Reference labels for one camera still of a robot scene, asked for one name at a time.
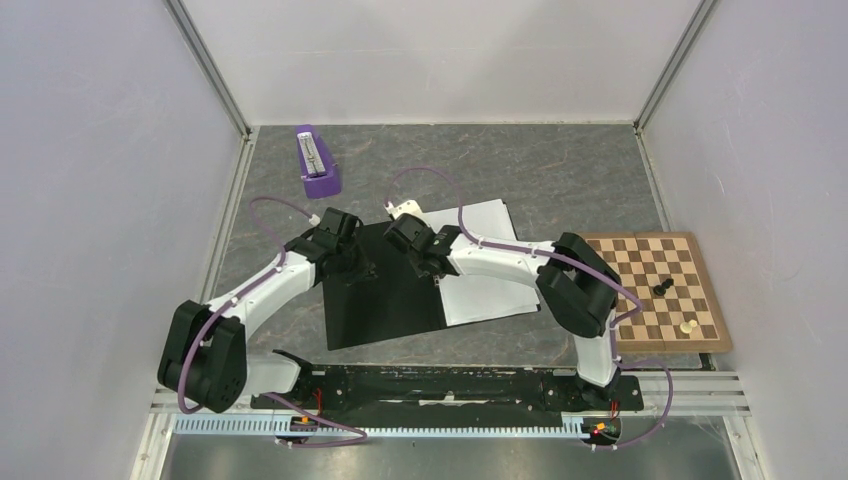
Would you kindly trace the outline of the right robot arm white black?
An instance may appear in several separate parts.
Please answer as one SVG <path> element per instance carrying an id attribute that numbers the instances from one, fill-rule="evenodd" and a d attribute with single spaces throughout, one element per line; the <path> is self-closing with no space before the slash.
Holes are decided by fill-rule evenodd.
<path id="1" fill-rule="evenodd" d="M 482 276 L 534 288 L 555 321 L 574 336 L 577 392 L 591 408 L 602 408 L 618 393 L 611 323 L 622 284 L 618 274 L 574 233 L 551 242 L 476 237 L 461 225 L 435 231 L 423 219 L 401 214 L 384 239 L 420 276 Z"/>

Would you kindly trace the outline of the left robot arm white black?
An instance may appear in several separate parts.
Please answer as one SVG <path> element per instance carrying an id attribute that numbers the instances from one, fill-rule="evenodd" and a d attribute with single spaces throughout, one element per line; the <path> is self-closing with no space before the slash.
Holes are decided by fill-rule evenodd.
<path id="1" fill-rule="evenodd" d="M 356 283 L 374 276 L 359 241 L 362 221 L 328 208 L 311 228 L 236 289 L 207 303 L 187 300 L 172 317 L 157 371 L 181 412 L 222 413 L 244 396 L 276 394 L 291 408 L 307 405 L 307 363 L 287 353 L 251 354 L 248 340 L 287 303 L 327 279 Z"/>

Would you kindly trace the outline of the white paper sheets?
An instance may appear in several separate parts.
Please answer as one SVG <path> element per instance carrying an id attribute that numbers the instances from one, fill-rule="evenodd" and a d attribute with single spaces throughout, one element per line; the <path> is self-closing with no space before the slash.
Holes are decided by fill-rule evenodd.
<path id="1" fill-rule="evenodd" d="M 501 199 L 464 206 L 463 220 L 476 236 L 516 238 L 507 205 Z M 448 327 L 533 313 L 541 307 L 535 289 L 488 276 L 446 276 L 438 281 L 438 289 Z"/>

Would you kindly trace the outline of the black folder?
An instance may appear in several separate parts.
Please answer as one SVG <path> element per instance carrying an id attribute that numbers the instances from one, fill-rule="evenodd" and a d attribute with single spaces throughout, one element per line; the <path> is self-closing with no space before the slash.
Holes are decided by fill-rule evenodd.
<path id="1" fill-rule="evenodd" d="M 327 348 L 330 351 L 442 330 L 441 292 L 430 277 L 418 277 L 407 258 L 383 235 L 388 221 L 365 225 L 358 236 L 374 276 L 350 285 L 322 282 Z"/>

